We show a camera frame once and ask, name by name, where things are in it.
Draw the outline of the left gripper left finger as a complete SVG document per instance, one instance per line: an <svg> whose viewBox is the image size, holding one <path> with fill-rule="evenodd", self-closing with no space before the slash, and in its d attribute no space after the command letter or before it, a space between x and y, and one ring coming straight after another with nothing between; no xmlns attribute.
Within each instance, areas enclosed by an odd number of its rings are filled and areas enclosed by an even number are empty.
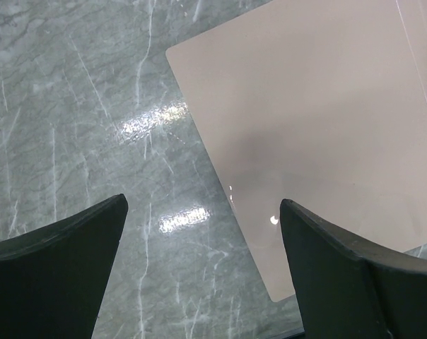
<svg viewBox="0 0 427 339"><path fill-rule="evenodd" d="M127 212L118 194L0 242L0 338L91 338Z"/></svg>

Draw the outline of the beige cardboard folder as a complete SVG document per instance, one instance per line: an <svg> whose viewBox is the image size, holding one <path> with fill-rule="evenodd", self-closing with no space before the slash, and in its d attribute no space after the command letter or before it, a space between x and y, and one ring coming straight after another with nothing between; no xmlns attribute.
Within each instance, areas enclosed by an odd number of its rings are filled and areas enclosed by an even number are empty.
<svg viewBox="0 0 427 339"><path fill-rule="evenodd" d="M166 57L272 301L294 200L375 243L427 243L427 1L271 1Z"/></svg>

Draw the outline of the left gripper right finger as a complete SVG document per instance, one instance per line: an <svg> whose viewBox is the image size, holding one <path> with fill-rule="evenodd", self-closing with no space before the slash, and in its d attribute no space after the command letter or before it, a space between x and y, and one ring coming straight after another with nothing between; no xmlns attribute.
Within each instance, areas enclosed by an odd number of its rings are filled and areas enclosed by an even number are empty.
<svg viewBox="0 0 427 339"><path fill-rule="evenodd" d="M376 244L295 201L280 225L300 338L427 338L427 260Z"/></svg>

